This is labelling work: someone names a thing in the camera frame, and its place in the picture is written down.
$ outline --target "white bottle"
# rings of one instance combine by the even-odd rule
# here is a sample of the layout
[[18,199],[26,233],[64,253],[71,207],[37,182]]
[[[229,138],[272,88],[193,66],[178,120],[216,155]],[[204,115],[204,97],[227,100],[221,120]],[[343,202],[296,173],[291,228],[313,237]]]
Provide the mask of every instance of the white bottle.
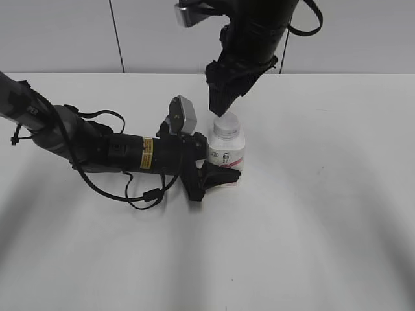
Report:
[[[232,112],[217,117],[207,136],[207,160],[219,167],[232,168],[242,172],[245,157],[245,135],[238,117]],[[229,183],[225,187],[238,187]]]

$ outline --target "table surface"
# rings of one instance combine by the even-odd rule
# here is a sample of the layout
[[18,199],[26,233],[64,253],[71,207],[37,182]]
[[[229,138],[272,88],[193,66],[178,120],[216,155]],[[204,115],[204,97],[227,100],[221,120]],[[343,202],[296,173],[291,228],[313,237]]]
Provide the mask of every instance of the table surface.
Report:
[[[202,75],[10,74],[53,104],[114,109],[154,136]],[[239,188],[154,210],[100,197],[0,121],[0,310],[413,310],[415,75],[266,75],[235,103]],[[100,117],[113,128],[111,116]],[[122,195],[127,177],[92,176]],[[159,177],[136,174],[137,194]]]

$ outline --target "bottle cap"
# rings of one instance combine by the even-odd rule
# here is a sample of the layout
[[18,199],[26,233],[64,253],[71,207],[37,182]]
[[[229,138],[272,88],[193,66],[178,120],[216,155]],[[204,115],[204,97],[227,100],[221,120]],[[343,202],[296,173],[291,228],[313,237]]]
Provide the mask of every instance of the bottle cap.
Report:
[[223,139],[233,139],[239,135],[241,125],[238,117],[232,112],[227,112],[213,123],[213,132]]

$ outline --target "warning label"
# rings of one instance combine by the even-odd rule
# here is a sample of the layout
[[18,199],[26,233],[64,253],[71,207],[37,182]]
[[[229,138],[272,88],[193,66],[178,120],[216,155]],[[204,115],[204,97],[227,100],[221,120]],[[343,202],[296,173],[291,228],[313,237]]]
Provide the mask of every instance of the warning label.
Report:
[[141,156],[142,170],[149,170],[151,168],[151,162],[153,160],[153,138],[143,137],[143,155]]

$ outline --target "white wall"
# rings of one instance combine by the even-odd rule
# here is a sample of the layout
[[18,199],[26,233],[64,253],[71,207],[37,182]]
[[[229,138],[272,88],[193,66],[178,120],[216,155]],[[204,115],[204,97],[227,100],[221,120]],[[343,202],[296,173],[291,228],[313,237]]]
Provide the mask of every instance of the white wall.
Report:
[[[225,17],[178,26],[177,0],[112,0],[126,72],[203,72]],[[316,0],[321,33],[290,36],[285,73],[415,73],[415,1]],[[293,24],[316,18],[300,2]],[[2,0],[0,70],[120,72],[108,0]],[[283,44],[277,55],[282,55]]]
[[121,72],[108,1],[1,0],[0,70]]

